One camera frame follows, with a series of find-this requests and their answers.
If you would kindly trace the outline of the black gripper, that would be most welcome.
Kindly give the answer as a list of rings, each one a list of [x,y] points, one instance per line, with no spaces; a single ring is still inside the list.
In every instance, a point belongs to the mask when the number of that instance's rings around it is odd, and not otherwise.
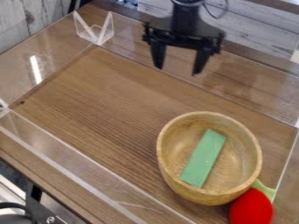
[[[143,41],[150,45],[154,65],[165,67],[165,55],[169,46],[197,51],[193,76],[206,67],[210,56],[221,52],[225,31],[197,16],[193,19],[178,17],[154,17],[143,23]]]

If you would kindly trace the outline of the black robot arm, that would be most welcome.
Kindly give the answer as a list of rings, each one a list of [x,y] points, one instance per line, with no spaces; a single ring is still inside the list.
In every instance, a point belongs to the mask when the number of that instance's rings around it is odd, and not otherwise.
[[[221,53],[226,32],[209,24],[201,16],[203,0],[171,0],[173,15],[143,23],[143,41],[150,45],[154,65],[165,68],[167,46],[197,52],[191,75],[203,71],[209,59]]]

